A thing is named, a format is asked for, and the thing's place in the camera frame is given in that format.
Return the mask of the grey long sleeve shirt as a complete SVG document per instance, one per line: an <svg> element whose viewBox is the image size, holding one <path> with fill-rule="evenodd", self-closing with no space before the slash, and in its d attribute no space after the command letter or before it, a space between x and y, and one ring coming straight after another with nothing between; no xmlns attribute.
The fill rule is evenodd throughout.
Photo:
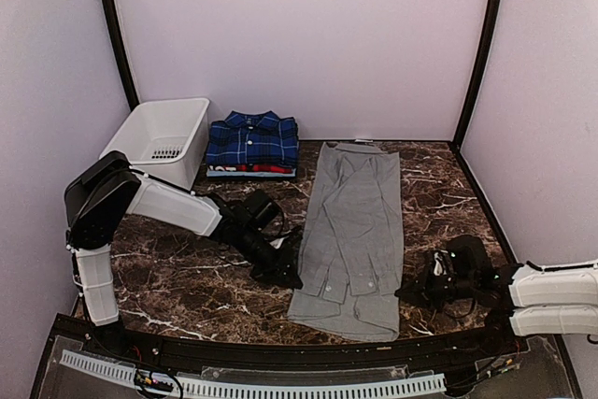
<svg viewBox="0 0 598 399"><path fill-rule="evenodd" d="M325 143L306 213L290 321L360 342L399 335L404 229L398 153Z"/></svg>

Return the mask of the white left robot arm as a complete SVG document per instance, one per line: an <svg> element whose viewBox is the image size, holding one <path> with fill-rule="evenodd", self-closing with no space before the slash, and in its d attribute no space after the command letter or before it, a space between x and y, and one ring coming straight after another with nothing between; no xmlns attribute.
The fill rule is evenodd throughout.
<svg viewBox="0 0 598 399"><path fill-rule="evenodd" d="M64 191L65 243L74 261L74 281L96 329L94 340L112 358L132 349L132 338L116 323L121 315L110 261L114 235L128 215L183 228L236 249L263 284L299 290L301 231L267 235L265 227L282 210L264 191L227 202L215 193L199 196L131 166L113 150L96 161Z"/></svg>

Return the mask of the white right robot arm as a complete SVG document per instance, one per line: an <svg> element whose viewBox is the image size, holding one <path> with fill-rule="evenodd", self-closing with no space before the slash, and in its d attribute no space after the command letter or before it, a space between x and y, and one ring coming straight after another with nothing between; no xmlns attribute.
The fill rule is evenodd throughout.
<svg viewBox="0 0 598 399"><path fill-rule="evenodd" d="M418 275L395 292L402 302L440 312L455 302L485 307L477 348L499 354L514 336L584 335L597 343L597 262L492 264L480 238L459 235L429 252Z"/></svg>

